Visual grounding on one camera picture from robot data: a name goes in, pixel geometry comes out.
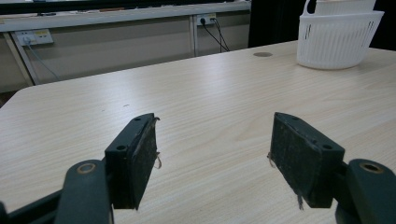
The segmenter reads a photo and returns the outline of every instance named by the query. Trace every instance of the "wall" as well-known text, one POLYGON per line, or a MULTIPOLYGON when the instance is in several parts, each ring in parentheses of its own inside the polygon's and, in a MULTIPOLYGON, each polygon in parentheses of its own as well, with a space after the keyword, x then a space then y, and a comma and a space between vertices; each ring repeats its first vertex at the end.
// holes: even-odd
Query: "wall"
POLYGON ((21 69, 9 48, 6 38, 0 34, 0 92, 28 87, 21 69))
MULTIPOLYGON (((230 49, 245 49, 249 12, 223 12, 217 17, 230 49)), ((218 53, 219 44, 202 27, 194 31, 193 18, 179 16, 51 28, 54 43, 32 48, 62 80, 218 53)), ((208 28, 219 35, 213 25, 208 28)), ((27 47, 23 47, 23 53, 31 65, 28 66, 31 73, 41 83, 56 81, 27 47)))

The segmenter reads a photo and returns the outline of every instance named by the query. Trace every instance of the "power socket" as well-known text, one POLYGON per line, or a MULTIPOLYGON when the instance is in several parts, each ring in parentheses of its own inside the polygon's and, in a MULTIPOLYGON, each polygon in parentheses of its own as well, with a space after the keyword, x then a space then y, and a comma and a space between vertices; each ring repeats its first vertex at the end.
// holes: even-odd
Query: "power socket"
POLYGON ((26 45, 24 41, 25 38, 30 40, 30 45, 53 43, 49 29, 16 31, 15 35, 17 35, 22 46, 26 45))
POLYGON ((205 20, 205 25, 214 24, 215 22, 210 19, 215 19, 215 18, 216 18, 216 13, 197 15, 197 25, 203 25, 201 23, 201 19, 205 20))

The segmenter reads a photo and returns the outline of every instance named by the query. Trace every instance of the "black plastic part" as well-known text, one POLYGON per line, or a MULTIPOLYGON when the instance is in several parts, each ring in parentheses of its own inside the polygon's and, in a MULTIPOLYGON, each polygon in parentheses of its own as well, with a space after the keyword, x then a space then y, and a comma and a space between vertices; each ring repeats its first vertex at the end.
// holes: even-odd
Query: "black plastic part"
POLYGON ((347 169, 348 166, 343 162, 333 174, 332 195, 338 202, 335 217, 338 224, 361 223, 347 185, 347 169))
POLYGON ((61 193, 62 191, 58 190, 40 200, 15 210, 8 215, 8 223, 53 223, 61 193))
POLYGON ((154 114, 137 117, 106 149, 106 171, 115 209, 139 207, 157 159, 154 114))
POLYGON ((102 161, 82 161, 67 171, 55 223, 113 223, 102 161))
POLYGON ((313 208, 332 205, 332 174, 345 150, 302 119, 275 113, 270 158, 294 192, 313 208))
POLYGON ((8 224, 9 217, 7 214, 7 210, 4 207, 4 204, 0 202, 0 223, 8 224))
POLYGON ((375 161, 353 160, 346 182, 361 223, 396 223, 396 176, 375 161))

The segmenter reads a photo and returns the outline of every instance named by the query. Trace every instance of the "white plastic basket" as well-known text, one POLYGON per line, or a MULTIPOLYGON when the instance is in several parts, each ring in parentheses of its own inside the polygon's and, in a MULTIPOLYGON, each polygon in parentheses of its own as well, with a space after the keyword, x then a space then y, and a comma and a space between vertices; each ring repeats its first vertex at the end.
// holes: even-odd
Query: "white plastic basket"
POLYGON ((384 12, 317 16, 306 0, 297 48, 297 63, 318 69, 342 69, 359 64, 384 12))
POLYGON ((375 0, 317 0, 315 15, 328 16, 340 14, 369 13, 373 11, 375 0))

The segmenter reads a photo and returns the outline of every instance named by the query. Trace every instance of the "wooden table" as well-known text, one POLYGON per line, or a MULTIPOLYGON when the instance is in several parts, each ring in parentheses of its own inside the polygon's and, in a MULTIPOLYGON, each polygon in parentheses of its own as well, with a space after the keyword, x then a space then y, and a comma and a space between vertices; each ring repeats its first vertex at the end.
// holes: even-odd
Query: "wooden table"
POLYGON ((163 167, 116 223, 334 223, 336 201, 300 211, 271 168, 274 113, 328 135, 346 162, 395 172, 395 71, 396 52, 381 49, 345 70, 302 67, 290 42, 27 88, 0 109, 0 199, 12 211, 61 188, 70 166, 102 159, 130 119, 153 112, 163 167))

